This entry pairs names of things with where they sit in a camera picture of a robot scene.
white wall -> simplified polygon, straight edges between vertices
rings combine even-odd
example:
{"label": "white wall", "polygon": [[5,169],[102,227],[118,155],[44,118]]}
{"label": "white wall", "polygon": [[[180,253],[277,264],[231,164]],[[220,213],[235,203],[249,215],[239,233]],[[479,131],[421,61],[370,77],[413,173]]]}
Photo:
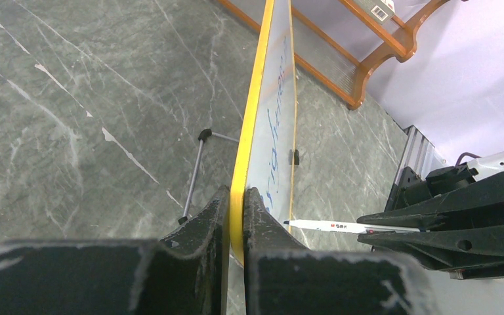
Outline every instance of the white wall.
{"label": "white wall", "polygon": [[[407,20],[420,2],[427,1],[395,0],[396,11]],[[293,4],[359,59],[381,42],[337,1]],[[504,1],[451,0],[417,38],[415,56],[385,62],[368,93],[401,127],[416,125],[450,163],[465,151],[504,150]]]}

yellow whiteboard frame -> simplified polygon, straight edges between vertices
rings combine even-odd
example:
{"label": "yellow whiteboard frame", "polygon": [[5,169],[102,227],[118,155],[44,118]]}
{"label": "yellow whiteboard frame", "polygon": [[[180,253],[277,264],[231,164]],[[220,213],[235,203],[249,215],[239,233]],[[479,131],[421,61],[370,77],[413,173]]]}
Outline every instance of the yellow whiteboard frame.
{"label": "yellow whiteboard frame", "polygon": [[[256,116],[258,112],[258,103],[260,99],[260,91],[266,63],[266,55],[268,50],[269,35],[271,23],[273,19],[275,0],[267,0],[262,18],[262,27],[260,30],[260,38],[258,40],[258,49],[254,60],[254,68],[252,70],[252,78],[250,81],[250,89],[248,90],[248,99],[246,101],[246,109],[242,122],[240,133],[240,141],[236,155],[236,162],[231,183],[229,197],[229,236],[231,247],[236,258],[244,263],[244,247],[243,247],[243,204],[244,193],[246,191],[246,180],[249,170],[250,153],[252,149],[252,140],[254,138],[254,129],[256,126]],[[293,19],[291,15],[291,1],[289,0],[289,21],[291,25],[291,55],[293,66],[293,82],[295,85],[295,133],[293,135],[293,148],[296,148],[297,138],[297,90],[296,90],[296,68],[294,59],[294,41],[293,41]],[[289,218],[291,217],[293,204],[293,181],[294,168],[291,170],[291,205],[289,206]]]}

black cable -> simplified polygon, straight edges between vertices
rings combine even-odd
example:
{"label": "black cable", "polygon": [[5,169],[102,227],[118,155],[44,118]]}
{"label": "black cable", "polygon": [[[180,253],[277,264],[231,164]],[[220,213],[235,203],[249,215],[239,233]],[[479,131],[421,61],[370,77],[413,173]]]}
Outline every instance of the black cable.
{"label": "black cable", "polygon": [[481,158],[481,156],[478,156],[476,154],[472,154],[470,152],[465,152],[465,153],[462,153],[459,158],[457,159],[457,163],[455,163],[455,166],[459,166],[459,164],[461,164],[461,161],[463,160],[463,158],[465,156],[470,156],[471,158],[474,158],[474,159],[479,159]]}

screw hole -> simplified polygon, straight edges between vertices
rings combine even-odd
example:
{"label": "screw hole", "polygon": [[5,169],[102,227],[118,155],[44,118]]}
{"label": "screw hole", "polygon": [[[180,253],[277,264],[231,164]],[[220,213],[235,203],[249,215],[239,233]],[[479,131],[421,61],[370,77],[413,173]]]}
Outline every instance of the screw hole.
{"label": "screw hole", "polygon": [[473,248],[473,244],[467,240],[461,240],[457,242],[457,247],[464,251],[470,251]]}

whiteboard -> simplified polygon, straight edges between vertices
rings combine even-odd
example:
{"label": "whiteboard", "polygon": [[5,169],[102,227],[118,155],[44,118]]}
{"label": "whiteboard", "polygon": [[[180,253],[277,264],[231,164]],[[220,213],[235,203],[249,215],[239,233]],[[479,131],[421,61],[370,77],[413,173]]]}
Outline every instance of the whiteboard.
{"label": "whiteboard", "polygon": [[289,220],[297,99],[291,3],[268,0],[252,73],[230,197],[230,238],[243,261],[244,192],[258,188],[266,210]]}

